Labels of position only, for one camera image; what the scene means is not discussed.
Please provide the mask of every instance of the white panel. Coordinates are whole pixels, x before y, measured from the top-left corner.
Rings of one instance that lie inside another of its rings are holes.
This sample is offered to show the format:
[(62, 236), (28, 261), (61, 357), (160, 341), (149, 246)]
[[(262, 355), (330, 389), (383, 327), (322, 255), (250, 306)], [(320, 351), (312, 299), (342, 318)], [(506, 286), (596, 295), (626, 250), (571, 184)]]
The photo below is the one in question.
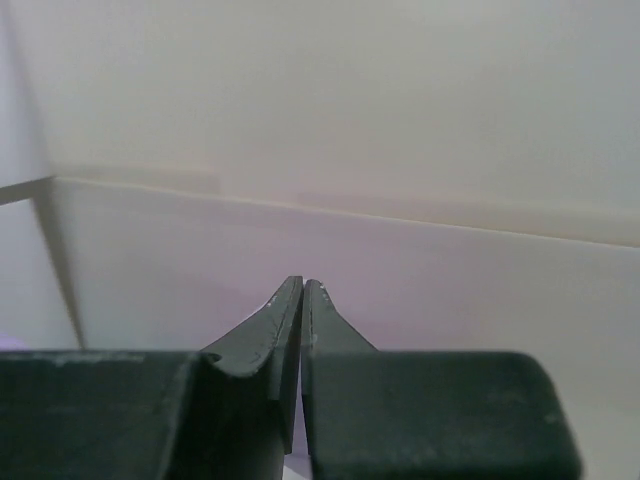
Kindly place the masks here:
[(0, 207), (0, 227), (0, 332), (34, 349), (76, 348), (30, 201)]
[(640, 250), (58, 181), (92, 347), (199, 348), (290, 274), (382, 348), (530, 352), (591, 479), (635, 478)]
[(10, 3), (58, 164), (640, 243), (640, 2)]
[(6, 13), (0, 4), (0, 188), (51, 174)]

